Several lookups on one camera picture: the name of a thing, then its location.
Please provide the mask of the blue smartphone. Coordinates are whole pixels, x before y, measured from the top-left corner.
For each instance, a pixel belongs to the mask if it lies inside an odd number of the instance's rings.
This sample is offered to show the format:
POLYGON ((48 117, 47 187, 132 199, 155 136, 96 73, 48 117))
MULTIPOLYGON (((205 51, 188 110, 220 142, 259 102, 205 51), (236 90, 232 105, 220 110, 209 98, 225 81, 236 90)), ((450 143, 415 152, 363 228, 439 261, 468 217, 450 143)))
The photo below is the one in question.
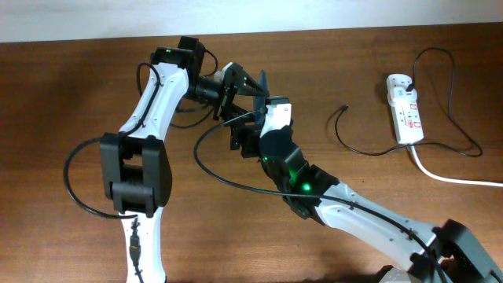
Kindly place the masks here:
MULTIPOLYGON (((259 73, 258 84, 264 90, 268 90, 268 82, 264 70, 259 73)), ((253 97, 253 109, 255 111, 255 125, 262 125, 265 119, 266 98, 264 96, 253 97)))

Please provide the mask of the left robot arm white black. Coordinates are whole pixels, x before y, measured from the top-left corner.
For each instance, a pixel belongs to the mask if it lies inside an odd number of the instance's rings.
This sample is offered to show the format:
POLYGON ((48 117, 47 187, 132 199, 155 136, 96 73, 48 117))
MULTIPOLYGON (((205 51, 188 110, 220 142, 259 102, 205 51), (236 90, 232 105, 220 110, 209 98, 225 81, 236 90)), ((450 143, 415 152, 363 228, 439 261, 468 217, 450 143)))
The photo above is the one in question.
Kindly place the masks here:
POLYGON ((167 280, 160 248, 163 209, 172 189, 165 140, 182 99, 211 107, 215 118, 242 116, 233 127, 233 145, 250 150, 258 139, 263 118, 247 115, 233 99, 251 96, 254 108, 262 110, 269 94, 266 74, 253 79, 240 65, 230 63, 201 75, 208 53, 199 39, 187 36, 175 48, 157 48, 145 63, 150 79, 138 88, 141 98, 135 110, 118 133, 101 138, 105 196, 123 225, 129 282, 167 280))

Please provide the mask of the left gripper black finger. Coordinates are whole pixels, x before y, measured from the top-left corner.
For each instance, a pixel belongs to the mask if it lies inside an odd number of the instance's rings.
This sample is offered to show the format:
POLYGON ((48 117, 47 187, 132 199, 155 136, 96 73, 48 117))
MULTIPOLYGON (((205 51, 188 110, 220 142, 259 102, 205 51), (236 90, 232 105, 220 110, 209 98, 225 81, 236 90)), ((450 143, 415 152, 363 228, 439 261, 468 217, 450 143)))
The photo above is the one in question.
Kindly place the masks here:
POLYGON ((224 127, 240 127, 246 123, 254 123, 255 113, 235 104, 223 104, 222 121, 224 123, 224 127))
POLYGON ((260 86, 246 71, 241 70, 237 75, 235 83, 236 95, 251 97, 269 97, 267 88, 260 86))

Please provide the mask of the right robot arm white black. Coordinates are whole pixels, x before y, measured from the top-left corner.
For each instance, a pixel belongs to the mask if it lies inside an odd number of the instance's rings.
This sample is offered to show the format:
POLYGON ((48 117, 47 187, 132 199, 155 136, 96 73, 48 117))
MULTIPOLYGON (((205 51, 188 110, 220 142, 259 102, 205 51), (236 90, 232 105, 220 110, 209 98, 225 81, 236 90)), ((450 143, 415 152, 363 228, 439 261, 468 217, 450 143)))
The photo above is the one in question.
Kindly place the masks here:
POLYGON ((373 203, 321 168, 309 164, 289 125, 239 123, 231 147, 258 157, 277 187, 274 194, 302 219, 342 230, 393 259, 386 282, 500 282, 502 270, 474 234, 449 219, 442 226, 418 222, 373 203))

